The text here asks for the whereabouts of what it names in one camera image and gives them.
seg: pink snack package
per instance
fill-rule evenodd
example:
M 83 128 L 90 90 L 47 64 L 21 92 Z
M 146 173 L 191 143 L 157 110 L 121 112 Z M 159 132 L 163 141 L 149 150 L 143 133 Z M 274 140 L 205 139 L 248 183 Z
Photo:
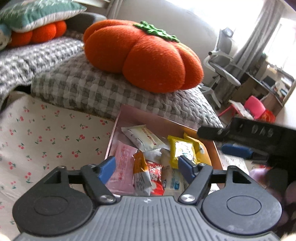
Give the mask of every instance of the pink snack package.
M 106 187 L 114 194 L 134 195 L 133 187 L 133 165 L 135 159 L 133 154 L 138 151 L 137 148 L 123 144 L 118 141 L 115 152 L 116 169 Z

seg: pink box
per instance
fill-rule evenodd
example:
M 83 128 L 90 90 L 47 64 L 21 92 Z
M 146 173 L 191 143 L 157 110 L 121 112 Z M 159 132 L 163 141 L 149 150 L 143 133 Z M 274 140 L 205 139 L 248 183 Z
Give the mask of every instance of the pink box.
M 198 138 L 197 131 L 194 129 L 125 104 L 121 105 L 117 115 L 105 158 L 114 155 L 116 144 L 113 145 L 113 143 L 116 143 L 116 140 L 134 146 L 134 144 L 122 133 L 122 127 L 144 124 L 146 124 L 147 128 L 164 143 L 167 143 L 166 138 L 168 135 L 183 138 L 184 132 L 193 138 L 199 139 L 205 145 L 209 153 L 213 168 L 222 170 L 220 157 L 213 141 Z

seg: bright window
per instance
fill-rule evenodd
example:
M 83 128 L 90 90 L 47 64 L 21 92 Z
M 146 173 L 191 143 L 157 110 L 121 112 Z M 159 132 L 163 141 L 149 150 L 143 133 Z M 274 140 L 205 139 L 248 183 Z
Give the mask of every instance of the bright window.
M 282 18 L 264 49 L 267 61 L 296 78 L 296 22 Z
M 233 39 L 244 44 L 252 33 L 263 0 L 167 0 L 194 12 L 215 29 L 229 27 Z

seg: plaid fabric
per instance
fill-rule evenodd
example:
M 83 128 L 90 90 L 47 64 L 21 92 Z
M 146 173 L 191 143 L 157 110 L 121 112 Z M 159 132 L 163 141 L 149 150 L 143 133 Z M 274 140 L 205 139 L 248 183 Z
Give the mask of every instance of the plaid fabric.
M 61 107 L 108 119 L 115 119 L 120 105 L 128 104 L 194 129 L 201 125 L 222 127 L 198 88 L 167 94 L 147 92 L 130 84 L 121 74 L 93 67 L 83 52 L 36 75 L 31 94 Z
M 0 52 L 0 107 L 15 87 L 30 85 L 35 74 L 82 51 L 82 34 L 69 31 L 66 36 Z

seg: pink chair backrest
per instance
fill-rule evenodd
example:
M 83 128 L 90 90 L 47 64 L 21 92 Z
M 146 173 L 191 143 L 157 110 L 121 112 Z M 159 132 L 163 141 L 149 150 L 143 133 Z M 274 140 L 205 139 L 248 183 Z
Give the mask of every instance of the pink chair backrest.
M 254 120 L 257 120 L 266 110 L 265 106 L 255 96 L 250 96 L 244 104 L 245 109 L 248 109 Z

